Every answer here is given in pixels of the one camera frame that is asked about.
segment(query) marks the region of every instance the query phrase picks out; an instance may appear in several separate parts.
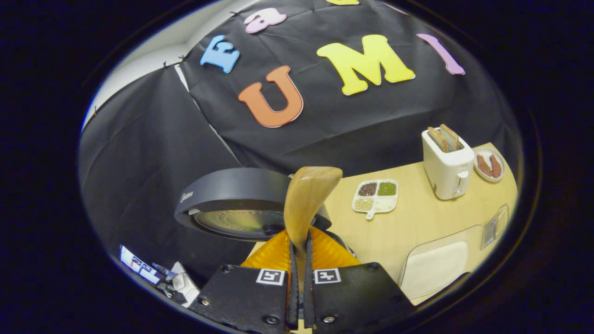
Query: wooden table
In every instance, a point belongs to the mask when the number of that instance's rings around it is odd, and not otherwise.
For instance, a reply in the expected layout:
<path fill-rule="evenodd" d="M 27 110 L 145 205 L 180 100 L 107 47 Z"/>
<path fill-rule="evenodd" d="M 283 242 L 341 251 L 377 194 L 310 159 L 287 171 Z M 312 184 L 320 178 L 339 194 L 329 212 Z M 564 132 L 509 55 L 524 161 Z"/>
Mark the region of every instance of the wooden table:
<path fill-rule="evenodd" d="M 491 143 L 478 147 L 497 150 Z M 517 185 L 509 165 L 504 163 L 505 174 L 500 182 L 490 183 L 473 170 L 466 194 L 446 201 L 438 199 L 433 193 L 423 162 L 343 178 L 325 202 L 332 221 L 328 230 L 340 236 L 362 263 L 379 262 L 398 282 L 406 257 L 416 246 L 475 225 L 485 225 L 505 203 L 509 204 L 510 213 L 513 212 Z M 352 210 L 351 203 L 359 183 L 371 179 L 395 179 L 398 182 L 398 202 L 391 212 L 376 213 L 367 221 L 365 213 Z M 500 232 L 503 229 L 505 224 L 498 227 Z M 466 270 L 475 269 L 497 241 L 484 250 L 470 247 Z M 254 251 L 262 244 L 259 242 Z M 430 295 L 411 302 L 418 304 L 428 297 Z"/>

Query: white plate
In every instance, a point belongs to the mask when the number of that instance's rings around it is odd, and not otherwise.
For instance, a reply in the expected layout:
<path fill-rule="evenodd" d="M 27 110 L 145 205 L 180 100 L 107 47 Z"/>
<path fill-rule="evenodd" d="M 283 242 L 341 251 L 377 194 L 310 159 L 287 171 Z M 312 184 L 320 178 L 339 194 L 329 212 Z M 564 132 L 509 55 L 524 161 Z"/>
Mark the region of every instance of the white plate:
<path fill-rule="evenodd" d="M 501 175 L 499 175 L 498 178 L 494 178 L 494 177 L 490 177 L 487 174 L 483 173 L 480 169 L 479 169 L 479 162 L 477 160 L 477 156 L 478 155 L 482 155 L 485 158 L 485 162 L 487 165 L 489 165 L 489 168 L 493 169 L 493 166 L 491 166 L 491 155 L 495 156 L 495 160 L 497 160 L 497 162 L 499 163 L 499 165 L 501 165 Z M 501 179 L 503 178 L 503 175 L 505 174 L 505 164 L 503 163 L 503 157 L 501 157 L 501 155 L 499 153 L 497 153 L 495 150 L 490 149 L 489 147 L 481 147 L 475 150 L 475 171 L 485 180 L 489 181 L 489 182 L 493 182 L 493 183 L 497 183 L 499 181 L 501 181 Z"/>
<path fill-rule="evenodd" d="M 361 189 L 361 187 L 365 184 L 372 183 L 372 182 L 377 183 L 377 185 L 375 186 L 375 193 L 370 196 L 360 196 L 359 190 Z M 380 190 L 380 183 L 382 183 L 382 182 L 388 182 L 388 183 L 394 184 L 396 186 L 396 194 L 392 195 L 392 196 L 379 196 L 377 193 Z M 369 211 L 357 210 L 355 208 L 355 202 L 359 199 L 372 200 L 371 209 Z M 380 207 L 378 207 L 378 205 L 381 202 L 389 202 L 389 203 L 383 203 L 383 204 L 385 204 L 385 207 L 380 208 Z M 368 180 L 368 181 L 363 181 L 359 184 L 359 186 L 357 187 L 357 190 L 355 191 L 355 196 L 353 197 L 353 202 L 351 205 L 352 205 L 352 208 L 354 211 L 366 212 L 367 215 L 365 218 L 367 220 L 371 220 L 371 218 L 373 218 L 374 214 L 376 214 L 376 213 L 390 212 L 390 211 L 394 210 L 394 208 L 396 207 L 396 202 L 398 202 L 398 182 L 396 182 L 396 180 L 393 180 L 393 179 L 372 179 L 372 180 Z"/>

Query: divided tray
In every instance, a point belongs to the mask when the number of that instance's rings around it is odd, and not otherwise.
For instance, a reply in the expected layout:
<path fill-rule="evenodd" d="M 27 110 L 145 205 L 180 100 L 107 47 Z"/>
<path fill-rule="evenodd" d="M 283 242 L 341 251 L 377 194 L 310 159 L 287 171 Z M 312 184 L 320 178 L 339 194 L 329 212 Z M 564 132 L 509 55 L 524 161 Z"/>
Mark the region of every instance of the divided tray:
<path fill-rule="evenodd" d="M 366 212 L 365 218 L 371 220 L 376 213 L 394 210 L 397 201 L 398 182 L 393 179 L 375 179 L 359 184 L 352 207 L 354 211 Z"/>

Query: letter m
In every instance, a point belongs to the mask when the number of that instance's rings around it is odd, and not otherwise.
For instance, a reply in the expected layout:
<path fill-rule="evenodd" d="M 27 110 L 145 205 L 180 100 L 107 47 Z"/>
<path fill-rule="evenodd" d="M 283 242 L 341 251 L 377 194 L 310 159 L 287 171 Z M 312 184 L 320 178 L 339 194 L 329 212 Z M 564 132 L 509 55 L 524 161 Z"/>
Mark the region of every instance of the letter m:
<path fill-rule="evenodd" d="M 367 89 L 367 82 L 360 80 L 355 71 L 372 83 L 381 84 L 380 65 L 384 67 L 384 78 L 391 83 L 415 78 L 415 73 L 408 69 L 398 55 L 388 45 L 388 39 L 382 35 L 367 35 L 362 38 L 363 53 L 359 53 L 340 43 L 332 43 L 318 49 L 317 55 L 328 58 L 345 85 L 342 92 L 353 95 Z"/>

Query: toaster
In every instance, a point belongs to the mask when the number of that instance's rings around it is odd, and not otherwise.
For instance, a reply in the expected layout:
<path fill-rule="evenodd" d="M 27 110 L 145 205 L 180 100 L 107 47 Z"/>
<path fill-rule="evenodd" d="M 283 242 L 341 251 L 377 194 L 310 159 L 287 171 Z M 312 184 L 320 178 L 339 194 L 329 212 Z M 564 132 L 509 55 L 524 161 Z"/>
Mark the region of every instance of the toaster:
<path fill-rule="evenodd" d="M 445 153 L 429 136 L 429 130 L 421 133 L 423 141 L 423 167 L 435 195 L 441 200 L 450 200 L 466 193 L 470 184 L 470 172 L 474 166 L 475 152 L 460 139 L 461 149 Z"/>

